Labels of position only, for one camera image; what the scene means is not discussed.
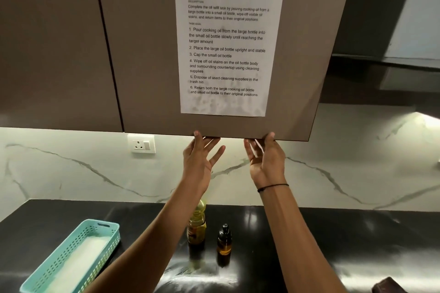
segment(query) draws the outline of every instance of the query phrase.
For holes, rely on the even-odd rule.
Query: person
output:
[[[206,191],[211,170],[225,151],[209,152],[220,138],[194,139],[185,148],[179,185],[140,237],[86,289],[86,293],[153,292]],[[260,190],[284,282],[289,293],[346,293],[308,229],[284,176],[285,154],[269,133],[264,140],[244,140],[250,175]]]

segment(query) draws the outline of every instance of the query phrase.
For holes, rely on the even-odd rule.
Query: printed instruction sheet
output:
[[[180,112],[265,116],[283,0],[176,0]]]

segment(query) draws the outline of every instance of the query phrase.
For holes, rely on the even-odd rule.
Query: hand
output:
[[[214,156],[208,160],[208,153],[217,145],[220,138],[203,138],[199,131],[194,131],[194,139],[184,150],[184,173],[182,181],[197,187],[200,197],[208,188],[211,170],[222,156],[226,146],[221,146]]]
[[[244,140],[245,150],[250,161],[250,177],[257,189],[286,182],[284,177],[284,160],[286,155],[274,140],[274,136],[275,134],[271,132],[264,141],[255,139]],[[258,146],[257,141],[263,148],[262,150]]]

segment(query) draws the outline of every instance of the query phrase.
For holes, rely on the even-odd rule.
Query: power outlet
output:
[[[129,133],[127,135],[129,150],[133,153],[156,153],[154,135]]]

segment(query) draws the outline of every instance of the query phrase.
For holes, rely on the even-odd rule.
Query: brown cabinet door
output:
[[[122,131],[98,0],[1,0],[0,126]]]
[[[181,114],[175,0],[102,0],[126,132],[308,140],[345,0],[283,0],[266,116]]]

